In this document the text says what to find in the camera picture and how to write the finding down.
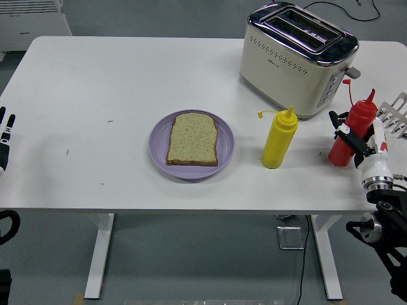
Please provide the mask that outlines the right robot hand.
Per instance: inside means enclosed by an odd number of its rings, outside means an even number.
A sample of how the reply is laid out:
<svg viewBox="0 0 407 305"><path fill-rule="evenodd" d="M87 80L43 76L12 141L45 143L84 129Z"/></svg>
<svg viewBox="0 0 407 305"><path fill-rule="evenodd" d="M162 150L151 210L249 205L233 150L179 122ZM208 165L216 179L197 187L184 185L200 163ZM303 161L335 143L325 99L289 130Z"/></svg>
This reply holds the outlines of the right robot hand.
<svg viewBox="0 0 407 305"><path fill-rule="evenodd" d="M362 138L345 123L346 116L346 112L329 112L335 139L341 139L354 152L354 164L361 172L363 188L367 191L392 189L394 177L387 164L389 153L381 120L375 118Z"/></svg>

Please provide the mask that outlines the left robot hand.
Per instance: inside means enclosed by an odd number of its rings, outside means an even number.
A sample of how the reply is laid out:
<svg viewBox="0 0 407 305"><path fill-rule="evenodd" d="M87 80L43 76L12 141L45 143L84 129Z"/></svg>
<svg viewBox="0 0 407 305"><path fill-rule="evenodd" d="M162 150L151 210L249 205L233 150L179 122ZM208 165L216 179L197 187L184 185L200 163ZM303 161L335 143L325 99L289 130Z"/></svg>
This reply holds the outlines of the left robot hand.
<svg viewBox="0 0 407 305"><path fill-rule="evenodd" d="M10 145L9 141L11 139L11 131L13 129L13 125L15 122L16 116L14 114L10 114L6 127L4 128L3 132L1 133L1 175L6 171L9 161L10 155Z"/></svg>

